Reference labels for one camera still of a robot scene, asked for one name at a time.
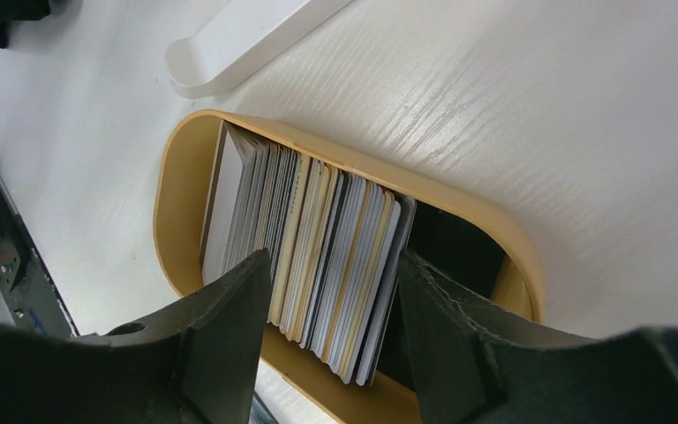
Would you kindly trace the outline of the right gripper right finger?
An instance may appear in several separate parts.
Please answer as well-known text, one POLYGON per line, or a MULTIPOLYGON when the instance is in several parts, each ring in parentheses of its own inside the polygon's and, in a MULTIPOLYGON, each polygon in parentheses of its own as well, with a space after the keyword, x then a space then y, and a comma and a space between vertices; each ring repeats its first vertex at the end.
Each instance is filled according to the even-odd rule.
POLYGON ((509 312, 412 252, 399 277, 424 423, 678 423, 678 327, 591 339, 509 312))

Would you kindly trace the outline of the blue card holder wallet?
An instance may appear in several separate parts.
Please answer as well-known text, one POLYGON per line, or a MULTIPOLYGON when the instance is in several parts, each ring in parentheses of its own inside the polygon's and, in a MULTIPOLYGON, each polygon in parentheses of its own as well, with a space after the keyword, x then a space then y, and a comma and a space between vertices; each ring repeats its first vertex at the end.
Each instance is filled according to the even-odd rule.
POLYGON ((254 392, 249 412, 249 424, 278 424, 279 421, 267 408, 261 397, 254 392))

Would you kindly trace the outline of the oval wooden card tray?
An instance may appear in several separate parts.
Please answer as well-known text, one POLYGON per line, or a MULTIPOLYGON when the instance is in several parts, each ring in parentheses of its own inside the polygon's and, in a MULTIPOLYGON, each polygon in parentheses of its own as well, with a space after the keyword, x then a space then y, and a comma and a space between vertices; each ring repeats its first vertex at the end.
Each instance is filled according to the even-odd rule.
MULTIPOLYGON (((222 154, 223 123, 245 128, 340 169, 357 173, 474 224, 495 240, 508 258, 495 284, 494 301, 534 322, 543 322, 546 279, 539 252, 517 221, 489 201, 417 172, 387 163, 284 123, 221 110, 200 110, 181 120, 170 135, 154 206, 154 243, 170 286, 181 296, 200 289, 202 230, 210 184, 222 154)), ((385 375, 373 385, 346 385, 310 353, 281 336, 264 331, 261 358, 282 379, 286 390, 345 423, 416 423, 414 393, 385 375)))

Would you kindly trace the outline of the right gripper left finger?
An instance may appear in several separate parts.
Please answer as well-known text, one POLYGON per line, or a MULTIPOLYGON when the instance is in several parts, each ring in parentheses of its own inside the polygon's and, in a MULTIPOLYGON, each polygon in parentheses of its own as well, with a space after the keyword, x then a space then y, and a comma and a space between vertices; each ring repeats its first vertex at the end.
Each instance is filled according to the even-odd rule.
POLYGON ((271 292, 262 249, 105 335, 0 324, 0 423, 246 423, 271 292))

